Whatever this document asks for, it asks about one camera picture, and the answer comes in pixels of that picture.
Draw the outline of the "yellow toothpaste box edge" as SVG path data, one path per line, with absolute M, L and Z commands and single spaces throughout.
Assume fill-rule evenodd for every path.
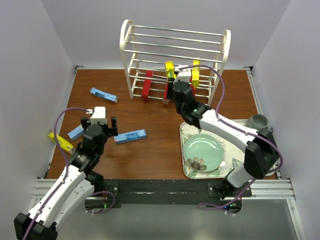
M 55 139 L 55 135 L 54 135 L 54 132 L 51 131 L 49 134 L 48 134 L 48 138 L 52 141 L 52 142 L 56 142 L 56 139 Z M 64 139 L 63 137 L 61 137 L 59 134 L 56 134 L 56 138 L 58 140 L 58 143 L 60 145 L 60 147 L 67 153 L 69 154 L 72 154 L 74 151 L 75 151 L 75 148 L 74 146 L 68 142 L 66 139 Z

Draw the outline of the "yellow toothpaste box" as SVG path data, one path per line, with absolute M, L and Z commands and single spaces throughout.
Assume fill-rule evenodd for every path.
M 166 61 L 164 65 L 165 65 L 165 74 L 166 74 L 167 81 L 169 78 L 174 78 L 175 80 L 176 75 L 175 75 L 175 68 L 174 68 L 173 62 Z
M 194 89 L 200 85 L 200 60 L 193 60 L 194 67 L 191 69 L 191 83 Z

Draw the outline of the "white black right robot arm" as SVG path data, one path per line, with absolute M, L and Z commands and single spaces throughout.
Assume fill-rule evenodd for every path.
M 217 187 L 223 197 L 235 196 L 244 184 L 263 179 L 276 161 L 283 161 L 269 129 L 258 131 L 218 114 L 217 109 L 196 100 L 187 82 L 175 82 L 172 94 L 176 111 L 187 124 L 224 138 L 244 153 L 244 163 L 231 170 Z

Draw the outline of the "red toothpaste box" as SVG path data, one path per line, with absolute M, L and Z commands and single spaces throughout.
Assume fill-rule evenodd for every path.
M 164 95 L 163 95 L 163 98 L 162 98 L 162 102 L 165 105 L 169 105 L 170 101 L 171 100 L 168 100 L 168 82 L 167 82 L 165 90 L 164 90 Z
M 147 101 L 149 98 L 150 87 L 152 83 L 153 71 L 147 70 L 145 73 L 145 79 L 141 91 L 141 99 Z
M 193 96 L 196 97 L 196 89 L 195 89 L 195 87 L 192 84 L 190 84 L 190 87 L 192 89 Z

